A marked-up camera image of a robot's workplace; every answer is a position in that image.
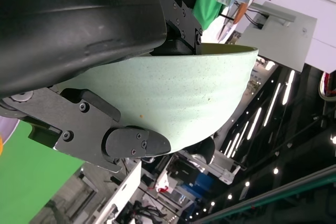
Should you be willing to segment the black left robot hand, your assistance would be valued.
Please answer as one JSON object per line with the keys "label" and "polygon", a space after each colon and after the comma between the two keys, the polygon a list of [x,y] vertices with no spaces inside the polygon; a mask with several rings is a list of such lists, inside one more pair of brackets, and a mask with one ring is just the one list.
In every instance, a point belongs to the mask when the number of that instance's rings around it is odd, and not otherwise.
{"label": "black left robot hand", "polygon": [[122,124],[89,88],[56,85],[145,53],[197,54],[201,35],[177,0],[1,0],[1,116],[29,123],[31,140],[114,173],[122,158],[165,155],[164,135]]}

